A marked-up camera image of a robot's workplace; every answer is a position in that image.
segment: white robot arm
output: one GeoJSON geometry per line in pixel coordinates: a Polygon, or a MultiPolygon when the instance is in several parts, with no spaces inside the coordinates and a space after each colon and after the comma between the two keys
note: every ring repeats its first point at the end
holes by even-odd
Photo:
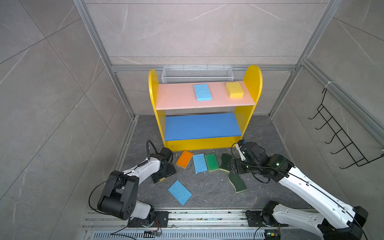
{"type": "Polygon", "coordinates": [[[154,219],[154,207],[144,202],[137,201],[138,186],[149,176],[154,183],[161,181],[176,173],[175,167],[170,163],[173,152],[162,148],[150,154],[147,141],[147,158],[137,166],[123,172],[113,171],[109,175],[99,198],[97,209],[104,214],[109,214],[123,220],[140,218],[143,226],[150,226],[154,219]]]}
{"type": "Polygon", "coordinates": [[[332,196],[305,176],[285,157],[275,154],[268,157],[265,150],[254,142],[240,140],[239,165],[245,172],[260,174],[291,189],[319,213],[308,213],[270,201],[262,213],[263,221],[289,224],[307,230],[322,238],[358,240],[363,234],[368,213],[362,207],[352,207],[332,196]]]}

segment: black wire rack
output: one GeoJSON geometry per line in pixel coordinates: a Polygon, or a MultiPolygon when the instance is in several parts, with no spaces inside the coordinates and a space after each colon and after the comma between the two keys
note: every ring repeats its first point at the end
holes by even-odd
{"type": "Polygon", "coordinates": [[[361,167],[361,166],[364,166],[365,164],[368,164],[368,163],[370,163],[370,162],[373,162],[373,161],[375,161],[375,160],[377,160],[377,159],[379,159],[379,158],[382,158],[382,157],[384,157],[384,154],[381,154],[380,155],[380,157],[377,157],[377,158],[375,158],[375,159],[373,159],[373,160],[371,160],[371,161],[369,161],[365,156],[364,156],[364,154],[360,151],[360,149],[356,146],[356,144],[352,141],[352,139],[348,136],[348,134],[344,131],[344,129],[340,126],[340,124],[336,121],[336,119],[332,116],[332,114],[325,108],[325,106],[323,105],[323,101],[324,101],[324,97],[325,97],[325,94],[327,93],[327,89],[326,88],[324,88],[323,89],[323,91],[321,92],[321,93],[324,93],[324,95],[323,95],[323,99],[321,100],[321,104],[320,104],[320,106],[317,108],[317,113],[316,113],[316,115],[313,117],[313,118],[308,118],[308,119],[314,119],[318,114],[320,114],[321,116],[322,116],[322,118],[324,119],[324,121],[325,121],[325,123],[320,127],[320,128],[316,128],[316,130],[320,130],[320,129],[322,129],[325,125],[328,125],[329,127],[330,127],[330,129],[333,131],[333,137],[332,137],[332,139],[329,141],[329,142],[325,142],[326,144],[330,144],[332,141],[333,141],[333,139],[336,137],[337,139],[339,139],[339,141],[341,142],[341,144],[343,145],[343,148],[341,148],[339,151],[337,151],[337,152],[331,152],[331,154],[337,154],[337,153],[339,153],[339,152],[341,152],[342,150],[346,150],[347,152],[348,152],[348,154],[349,154],[349,156],[352,158],[352,160],[353,160],[353,162],[354,163],[352,163],[351,165],[349,165],[349,166],[346,166],[346,167],[340,167],[341,169],[346,169],[346,168],[349,168],[350,166],[353,166],[353,165],[357,165],[358,167],[361,167]],[[324,115],[320,112],[320,111],[322,111],[322,110],[325,110],[331,117],[327,120],[325,117],[324,117],[324,115]],[[329,124],[329,121],[331,121],[331,120],[334,120],[334,122],[337,124],[337,126],[339,126],[339,128],[340,128],[340,130],[335,130],[330,124],[329,124]],[[338,134],[341,134],[341,133],[344,133],[346,136],[347,136],[347,140],[349,140],[349,143],[348,144],[345,144],[342,140],[341,140],[341,138],[338,136],[338,134]],[[351,146],[351,147],[355,147],[356,149],[357,149],[357,151],[359,151],[359,153],[361,154],[361,156],[362,156],[362,159],[360,159],[360,160],[358,160],[358,161],[356,161],[356,159],[352,156],[352,154],[351,154],[351,151],[350,150],[348,150],[348,148],[347,147],[349,147],[349,146],[351,146]]]}

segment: green scouring pad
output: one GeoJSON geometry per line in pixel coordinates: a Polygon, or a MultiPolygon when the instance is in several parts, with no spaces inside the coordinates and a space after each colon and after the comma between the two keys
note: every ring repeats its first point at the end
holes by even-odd
{"type": "Polygon", "coordinates": [[[207,163],[208,171],[218,170],[218,163],[214,153],[210,153],[204,156],[207,163]]]}
{"type": "Polygon", "coordinates": [[[221,155],[221,166],[220,166],[220,170],[223,170],[225,172],[230,172],[230,168],[229,168],[229,163],[231,162],[231,159],[233,157],[229,154],[226,154],[226,153],[223,153],[221,155]]]}
{"type": "Polygon", "coordinates": [[[235,193],[244,192],[247,189],[245,182],[238,174],[228,174],[229,182],[235,188],[235,193]]]}

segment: wire basket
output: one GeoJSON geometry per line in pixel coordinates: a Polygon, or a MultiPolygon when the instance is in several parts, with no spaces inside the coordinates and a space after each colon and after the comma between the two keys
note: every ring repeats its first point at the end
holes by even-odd
{"type": "Polygon", "coordinates": [[[161,75],[163,83],[206,83],[233,81],[230,67],[165,67],[161,75]]]}

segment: sponge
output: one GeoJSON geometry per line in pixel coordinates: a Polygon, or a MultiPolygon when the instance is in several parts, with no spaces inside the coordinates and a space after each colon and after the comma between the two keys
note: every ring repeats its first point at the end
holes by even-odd
{"type": "Polygon", "coordinates": [[[186,168],[192,158],[192,155],[193,153],[184,150],[183,153],[180,155],[179,159],[177,160],[176,165],[186,168]]]}
{"type": "Polygon", "coordinates": [[[205,164],[204,154],[193,155],[193,163],[195,164],[195,172],[205,172],[208,171],[207,165],[205,164]]]}
{"type": "Polygon", "coordinates": [[[184,204],[190,199],[192,196],[192,193],[188,191],[180,182],[177,180],[170,188],[168,188],[168,191],[179,201],[181,205],[184,206],[184,204]]]}
{"type": "Polygon", "coordinates": [[[207,84],[193,85],[198,101],[212,100],[211,92],[207,84]]]}
{"type": "Polygon", "coordinates": [[[235,193],[244,192],[247,189],[244,181],[238,174],[228,174],[229,182],[235,188],[235,193]]]}
{"type": "Polygon", "coordinates": [[[229,164],[231,162],[231,159],[233,157],[229,154],[226,154],[226,153],[223,153],[221,155],[221,166],[220,166],[220,170],[223,170],[225,172],[230,172],[231,169],[229,168],[229,164]]]}
{"type": "Polygon", "coordinates": [[[239,82],[230,82],[225,84],[229,98],[242,98],[244,96],[244,90],[239,82]]]}
{"type": "Polygon", "coordinates": [[[204,156],[207,163],[208,171],[218,170],[218,163],[214,153],[210,153],[204,156]]]}

